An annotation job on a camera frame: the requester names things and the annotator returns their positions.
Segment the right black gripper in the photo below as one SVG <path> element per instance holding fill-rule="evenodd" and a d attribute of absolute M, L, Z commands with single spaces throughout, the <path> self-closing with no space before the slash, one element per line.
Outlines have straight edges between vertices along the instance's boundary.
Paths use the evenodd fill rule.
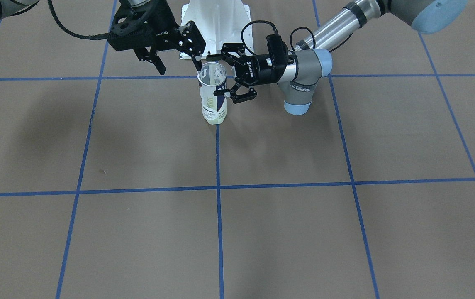
<path fill-rule="evenodd" d="M 171 49 L 186 54 L 197 71 L 202 68 L 206 42 L 194 21 L 178 27 L 166 0 L 120 0 L 108 34 L 108 43 L 116 51 L 133 49 L 141 62 L 152 63 L 160 75 L 166 73 L 157 50 L 156 37 L 169 34 Z"/>

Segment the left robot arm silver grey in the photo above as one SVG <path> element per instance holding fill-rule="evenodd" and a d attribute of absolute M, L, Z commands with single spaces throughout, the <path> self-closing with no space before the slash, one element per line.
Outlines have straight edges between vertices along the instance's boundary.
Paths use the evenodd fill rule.
<path fill-rule="evenodd" d="M 416 32 L 433 34 L 457 19 L 466 5 L 465 0 L 356 0 L 290 47 L 276 28 L 266 36 L 267 54 L 246 55 L 245 43 L 224 43 L 220 53 L 207 56 L 207 60 L 228 63 L 235 84 L 216 90 L 214 95 L 229 97 L 237 104 L 256 98 L 255 86 L 275 83 L 285 95 L 285 110 L 305 114 L 319 79 L 332 71 L 332 52 L 368 21 L 390 13 Z"/>

